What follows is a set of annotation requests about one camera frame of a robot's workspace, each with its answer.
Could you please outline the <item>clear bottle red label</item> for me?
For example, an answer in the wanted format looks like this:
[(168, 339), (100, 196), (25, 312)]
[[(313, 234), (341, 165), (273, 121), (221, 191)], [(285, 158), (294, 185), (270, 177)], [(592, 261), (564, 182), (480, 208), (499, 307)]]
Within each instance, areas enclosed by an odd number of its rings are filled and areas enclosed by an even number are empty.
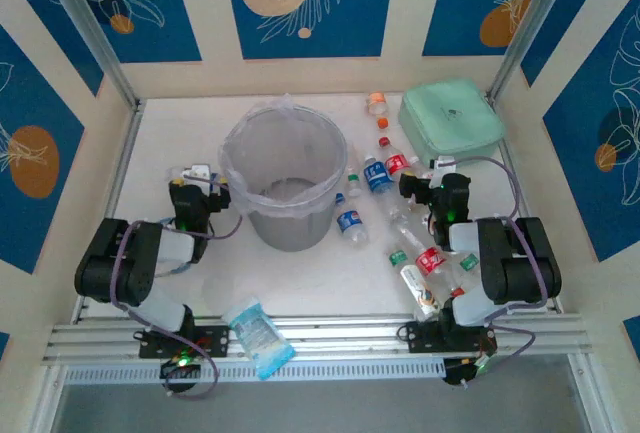
[(402, 175), (415, 175), (406, 156), (392, 145), (388, 137), (380, 137), (378, 144), (382, 151), (384, 166), (394, 181), (399, 182)]
[(407, 248), (409, 257), (414, 260), (426, 285), (441, 306), (450, 298), (465, 293), (462, 277), (445, 252), (436, 246), (428, 246), (422, 242), (405, 224), (398, 224), (396, 231), (402, 244)]

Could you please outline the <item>blue-label bottle white cap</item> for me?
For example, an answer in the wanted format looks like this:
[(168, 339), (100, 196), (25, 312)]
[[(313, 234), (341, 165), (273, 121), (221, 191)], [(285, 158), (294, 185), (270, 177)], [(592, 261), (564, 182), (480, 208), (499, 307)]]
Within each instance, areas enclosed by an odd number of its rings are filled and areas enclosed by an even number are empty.
[(394, 186), (385, 165), (371, 154), (364, 157), (363, 174), (372, 194), (384, 194)]

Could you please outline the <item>blue-capped Pepsi bottle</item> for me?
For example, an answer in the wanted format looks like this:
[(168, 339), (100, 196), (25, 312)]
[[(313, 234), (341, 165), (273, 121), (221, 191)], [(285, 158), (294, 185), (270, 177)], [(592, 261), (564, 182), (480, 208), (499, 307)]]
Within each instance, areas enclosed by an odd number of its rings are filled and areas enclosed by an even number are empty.
[(368, 230), (355, 208), (354, 204), (342, 193), (335, 197), (335, 222), (341, 237), (355, 248), (361, 248), (368, 244)]

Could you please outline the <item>clear bottle bird label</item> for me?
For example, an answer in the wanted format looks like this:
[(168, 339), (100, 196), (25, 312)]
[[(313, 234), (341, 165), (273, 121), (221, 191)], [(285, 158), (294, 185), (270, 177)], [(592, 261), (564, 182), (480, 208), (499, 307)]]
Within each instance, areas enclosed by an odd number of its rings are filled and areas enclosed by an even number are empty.
[(439, 304), (418, 267), (409, 260), (405, 251), (398, 244), (393, 244), (390, 247), (387, 259), (411, 297), (416, 318), (419, 321), (436, 320), (440, 311)]

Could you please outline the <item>mint green zip case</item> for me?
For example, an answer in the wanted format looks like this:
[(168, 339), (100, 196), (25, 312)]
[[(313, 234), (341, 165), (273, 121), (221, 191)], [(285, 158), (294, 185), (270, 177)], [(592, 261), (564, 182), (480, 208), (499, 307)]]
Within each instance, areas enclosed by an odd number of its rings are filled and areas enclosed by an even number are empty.
[(424, 163), (440, 156), (490, 156), (505, 134), (505, 126), (485, 93), (466, 78), (407, 90), (398, 122)]

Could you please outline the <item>small orange-capped bottle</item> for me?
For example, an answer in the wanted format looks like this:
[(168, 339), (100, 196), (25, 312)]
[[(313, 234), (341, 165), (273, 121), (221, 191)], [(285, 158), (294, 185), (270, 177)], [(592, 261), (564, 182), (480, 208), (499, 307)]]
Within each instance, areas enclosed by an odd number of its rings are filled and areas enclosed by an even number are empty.
[(368, 95), (367, 112), (375, 118), (379, 130), (385, 130), (389, 127), (389, 108), (382, 92), (372, 92)]

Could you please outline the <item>blue wet wipes pack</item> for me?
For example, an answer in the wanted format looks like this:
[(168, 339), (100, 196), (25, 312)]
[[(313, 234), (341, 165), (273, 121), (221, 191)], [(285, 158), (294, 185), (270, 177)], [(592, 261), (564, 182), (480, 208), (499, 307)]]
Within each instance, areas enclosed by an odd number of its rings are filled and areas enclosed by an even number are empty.
[(296, 352), (255, 297), (245, 299), (223, 315), (260, 380), (267, 380)]

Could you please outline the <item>black controller board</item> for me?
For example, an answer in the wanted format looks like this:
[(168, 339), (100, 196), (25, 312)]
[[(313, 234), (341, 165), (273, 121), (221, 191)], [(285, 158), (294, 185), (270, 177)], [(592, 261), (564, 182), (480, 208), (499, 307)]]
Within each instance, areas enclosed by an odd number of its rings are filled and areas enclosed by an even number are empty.
[(186, 357), (169, 359), (160, 366), (162, 380), (180, 380), (198, 378), (201, 365)]
[(465, 386), (486, 367), (489, 357), (445, 359), (444, 382), (451, 386)]

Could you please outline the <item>aluminium side rail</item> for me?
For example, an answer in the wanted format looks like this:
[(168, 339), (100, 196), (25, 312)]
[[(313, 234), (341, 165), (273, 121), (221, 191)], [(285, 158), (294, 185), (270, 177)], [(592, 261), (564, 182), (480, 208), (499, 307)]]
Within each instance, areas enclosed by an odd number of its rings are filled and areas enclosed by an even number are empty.
[[(114, 170), (113, 177), (108, 184), (109, 189), (107, 202), (102, 215), (104, 218), (111, 218), (116, 212), (124, 180), (129, 168), (129, 163), (140, 129), (141, 121), (146, 108), (146, 103), (147, 100), (139, 100), (137, 107), (133, 111), (131, 119), (125, 130), (124, 140), (118, 151), (119, 154), (116, 158), (116, 168)], [(88, 308), (86, 303), (86, 297), (78, 293), (73, 311), (71, 313), (71, 318), (69, 321), (70, 325), (75, 325), (85, 318), (86, 310)]]
[(517, 162), (515, 161), (511, 144), (509, 142), (506, 116), (496, 101), (491, 100), (490, 104), (492, 106), (492, 109), (494, 110), (494, 113), (501, 119), (505, 127), (505, 133), (504, 133), (503, 139), (500, 142), (499, 148), (500, 148), (502, 158), (504, 160), (504, 164), (512, 171), (513, 175), (518, 181), (519, 198), (520, 198), (518, 212), (521, 216), (533, 217), (535, 216), (535, 213), (532, 212), (531, 208), (529, 207), (528, 198), (525, 193), (524, 183), (518, 173)]

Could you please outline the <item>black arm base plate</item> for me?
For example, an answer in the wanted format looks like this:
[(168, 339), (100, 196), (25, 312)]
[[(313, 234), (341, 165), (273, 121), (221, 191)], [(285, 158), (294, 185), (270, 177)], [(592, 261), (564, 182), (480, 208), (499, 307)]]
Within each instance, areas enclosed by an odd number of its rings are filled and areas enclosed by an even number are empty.
[(494, 331), (484, 327), (411, 321), (403, 329), (410, 353), (472, 352), (492, 356), (497, 351)]
[[(171, 359), (188, 355), (201, 357), (192, 347), (154, 331), (139, 330), (133, 333), (139, 342), (139, 357), (142, 359)], [(227, 355), (229, 328), (226, 326), (196, 326), (192, 342), (200, 346), (209, 356), (223, 358)]]

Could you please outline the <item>aluminium profile rail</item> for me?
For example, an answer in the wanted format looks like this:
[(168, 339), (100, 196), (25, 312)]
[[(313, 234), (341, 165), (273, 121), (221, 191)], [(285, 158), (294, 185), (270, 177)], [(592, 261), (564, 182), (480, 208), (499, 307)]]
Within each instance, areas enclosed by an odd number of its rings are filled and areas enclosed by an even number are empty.
[[(276, 317), (274, 323), (297, 352), (298, 360), (404, 358), (408, 345), (397, 330), (408, 315)], [(578, 314), (532, 313), (503, 316), (498, 328), (498, 354), (507, 356), (529, 339), (536, 340), (525, 353), (582, 354), (593, 351)], [(115, 364), (139, 359), (133, 338), (141, 325), (120, 317), (86, 318), (77, 324), (56, 325), (46, 343), (45, 365)]]

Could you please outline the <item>aluminium frame post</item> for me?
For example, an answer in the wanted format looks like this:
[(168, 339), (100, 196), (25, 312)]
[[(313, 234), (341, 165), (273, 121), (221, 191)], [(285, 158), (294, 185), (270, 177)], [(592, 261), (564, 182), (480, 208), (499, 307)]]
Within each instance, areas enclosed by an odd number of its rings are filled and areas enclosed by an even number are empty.
[(500, 68), (491, 86), (486, 91), (486, 99), (490, 106), (495, 107), (497, 105), (510, 78), (520, 67), (524, 56), (530, 49), (555, 1), (531, 0), (520, 26), (506, 49)]
[(59, 0), (84, 43), (119, 96), (136, 112), (140, 99), (128, 81), (115, 51), (86, 0)]

